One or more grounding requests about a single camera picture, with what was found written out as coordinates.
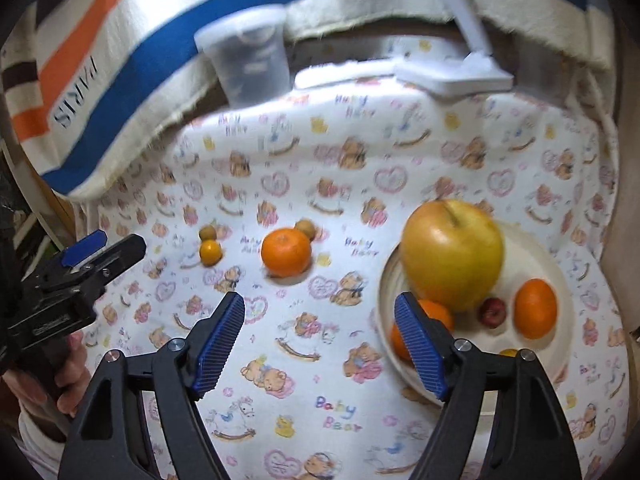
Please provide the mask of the left hand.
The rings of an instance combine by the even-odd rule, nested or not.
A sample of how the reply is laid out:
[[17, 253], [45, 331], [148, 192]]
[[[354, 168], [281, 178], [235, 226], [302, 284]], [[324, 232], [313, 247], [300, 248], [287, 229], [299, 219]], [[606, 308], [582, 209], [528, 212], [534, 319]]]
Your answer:
[[[70, 355], [58, 376], [55, 377], [56, 384], [63, 389], [63, 394], [58, 398], [56, 406], [65, 415], [76, 414], [91, 380], [91, 374], [86, 367], [87, 349], [82, 342], [83, 339], [84, 334], [81, 332], [68, 336]], [[2, 375], [2, 379], [26, 411], [38, 417], [46, 417], [43, 407], [47, 403], [48, 396], [35, 378], [19, 370], [8, 370]]]

